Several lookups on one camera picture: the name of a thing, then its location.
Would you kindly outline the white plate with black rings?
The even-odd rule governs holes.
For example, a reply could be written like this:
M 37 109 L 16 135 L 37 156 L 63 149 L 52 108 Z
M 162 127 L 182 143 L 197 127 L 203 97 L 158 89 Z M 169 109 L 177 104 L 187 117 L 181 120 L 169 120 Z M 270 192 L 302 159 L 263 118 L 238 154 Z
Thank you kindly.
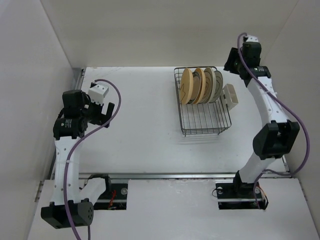
M 214 74 L 216 78 L 216 88 L 215 88 L 215 93 L 214 93 L 212 102 L 215 102 L 219 98 L 223 90 L 223 83 L 224 83 L 223 75 L 220 71 L 216 70 Z

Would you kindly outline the cream plate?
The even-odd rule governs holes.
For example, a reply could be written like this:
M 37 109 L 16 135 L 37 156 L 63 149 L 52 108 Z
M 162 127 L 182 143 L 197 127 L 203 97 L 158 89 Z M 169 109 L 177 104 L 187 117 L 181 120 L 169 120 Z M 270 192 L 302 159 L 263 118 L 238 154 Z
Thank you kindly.
M 205 74 L 205 91 L 204 91 L 203 98 L 200 101 L 201 104 L 207 104 L 207 103 L 213 102 L 215 92 L 216 92 L 216 87 L 217 87 L 216 74 L 213 68 L 206 67 L 204 69 L 204 74 Z

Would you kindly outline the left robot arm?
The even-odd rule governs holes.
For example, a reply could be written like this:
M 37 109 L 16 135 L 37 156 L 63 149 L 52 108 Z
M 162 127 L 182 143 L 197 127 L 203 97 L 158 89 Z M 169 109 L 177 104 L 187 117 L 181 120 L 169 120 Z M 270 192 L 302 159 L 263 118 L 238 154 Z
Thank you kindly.
M 88 92 L 69 90 L 62 94 L 63 108 L 54 126 L 56 151 L 54 189 L 48 206 L 41 208 L 41 218 L 55 229 L 90 226 L 94 205 L 100 198 L 111 195 L 112 186 L 104 177 L 93 177 L 84 187 L 79 184 L 80 150 L 89 124 L 109 126 L 114 103 L 102 113 L 109 88 L 96 85 Z

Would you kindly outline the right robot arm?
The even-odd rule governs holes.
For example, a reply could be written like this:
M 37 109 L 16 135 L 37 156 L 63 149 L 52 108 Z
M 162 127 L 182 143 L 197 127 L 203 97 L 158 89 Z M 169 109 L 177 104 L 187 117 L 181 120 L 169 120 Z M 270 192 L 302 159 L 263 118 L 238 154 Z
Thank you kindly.
M 276 102 L 269 69 L 260 65 L 261 44 L 247 40 L 230 50 L 224 70 L 240 76 L 251 93 L 261 118 L 261 130 L 252 141 L 253 153 L 235 175 L 232 193 L 250 198 L 255 192 L 258 176 L 275 160 L 288 154 L 300 131 L 297 122 L 289 120 Z

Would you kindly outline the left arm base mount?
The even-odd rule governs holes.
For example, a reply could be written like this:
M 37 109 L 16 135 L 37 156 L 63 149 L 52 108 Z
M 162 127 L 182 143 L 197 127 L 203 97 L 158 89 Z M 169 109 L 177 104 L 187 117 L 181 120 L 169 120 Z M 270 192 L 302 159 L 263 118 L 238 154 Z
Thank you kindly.
M 128 183 L 112 183 L 93 205 L 94 210 L 118 211 L 127 209 Z

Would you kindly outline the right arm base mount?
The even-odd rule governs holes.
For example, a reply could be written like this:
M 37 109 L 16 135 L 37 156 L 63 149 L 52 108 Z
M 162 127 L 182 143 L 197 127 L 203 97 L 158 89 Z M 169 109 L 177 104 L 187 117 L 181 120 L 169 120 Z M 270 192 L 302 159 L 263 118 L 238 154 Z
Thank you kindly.
M 249 188 L 239 193 L 233 183 L 217 182 L 214 190 L 219 210 L 266 210 L 269 205 L 268 197 L 259 185 L 254 191 Z

